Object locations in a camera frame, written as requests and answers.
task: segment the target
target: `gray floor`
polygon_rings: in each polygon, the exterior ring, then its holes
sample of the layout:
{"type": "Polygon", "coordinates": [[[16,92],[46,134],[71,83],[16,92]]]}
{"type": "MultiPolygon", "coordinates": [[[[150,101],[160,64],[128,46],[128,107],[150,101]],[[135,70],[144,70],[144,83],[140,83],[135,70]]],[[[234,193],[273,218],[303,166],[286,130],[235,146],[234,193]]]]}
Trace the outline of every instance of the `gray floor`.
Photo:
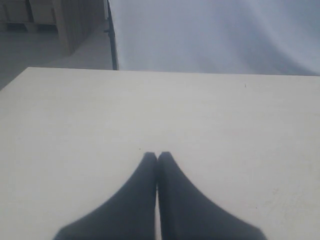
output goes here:
{"type": "Polygon", "coordinates": [[[0,90],[27,67],[112,69],[110,41],[101,25],[71,56],[62,53],[58,32],[0,32],[0,90]]]}

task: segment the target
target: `cardboard box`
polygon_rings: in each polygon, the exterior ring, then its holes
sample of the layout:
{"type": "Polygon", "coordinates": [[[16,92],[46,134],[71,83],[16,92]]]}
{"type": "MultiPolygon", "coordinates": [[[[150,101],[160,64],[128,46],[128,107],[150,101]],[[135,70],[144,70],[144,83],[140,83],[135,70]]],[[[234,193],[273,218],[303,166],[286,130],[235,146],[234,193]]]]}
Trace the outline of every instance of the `cardboard box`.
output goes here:
{"type": "Polygon", "coordinates": [[[12,23],[29,23],[32,12],[26,0],[0,0],[1,21],[12,23]]]}
{"type": "Polygon", "coordinates": [[[30,0],[33,20],[37,24],[55,24],[53,0],[30,0]]]}

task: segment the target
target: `wooden pallet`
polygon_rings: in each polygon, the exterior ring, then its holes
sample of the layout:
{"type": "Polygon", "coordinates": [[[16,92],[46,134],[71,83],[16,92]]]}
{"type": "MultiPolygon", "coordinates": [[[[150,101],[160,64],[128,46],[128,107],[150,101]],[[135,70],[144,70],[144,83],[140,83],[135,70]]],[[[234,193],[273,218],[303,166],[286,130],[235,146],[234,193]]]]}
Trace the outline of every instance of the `wooden pallet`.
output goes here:
{"type": "Polygon", "coordinates": [[[1,22],[0,21],[0,32],[5,32],[8,30],[8,25],[9,24],[19,24],[19,25],[24,25],[26,30],[29,33],[36,33],[39,29],[39,25],[55,25],[54,23],[35,23],[35,22],[13,22],[13,21],[6,21],[6,22],[1,22]]]}

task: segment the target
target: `table surface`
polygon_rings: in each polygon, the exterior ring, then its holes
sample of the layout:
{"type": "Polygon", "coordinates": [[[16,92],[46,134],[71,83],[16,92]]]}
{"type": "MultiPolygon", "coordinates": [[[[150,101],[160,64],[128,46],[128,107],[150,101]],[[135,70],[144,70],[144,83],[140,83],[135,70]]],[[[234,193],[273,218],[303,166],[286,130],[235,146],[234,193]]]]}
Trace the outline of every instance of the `table surface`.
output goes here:
{"type": "Polygon", "coordinates": [[[319,146],[320,77],[28,68],[0,91],[0,239],[52,239],[146,151],[268,240],[317,239],[319,146]]]}

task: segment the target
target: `white cloth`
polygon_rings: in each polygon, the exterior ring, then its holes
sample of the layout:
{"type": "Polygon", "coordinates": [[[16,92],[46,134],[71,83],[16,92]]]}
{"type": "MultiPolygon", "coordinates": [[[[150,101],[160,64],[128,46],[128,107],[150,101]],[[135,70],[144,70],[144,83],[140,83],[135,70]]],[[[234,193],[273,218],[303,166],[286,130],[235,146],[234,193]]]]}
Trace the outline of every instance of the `white cloth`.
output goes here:
{"type": "Polygon", "coordinates": [[[319,0],[110,0],[120,70],[320,75],[319,0]]]}

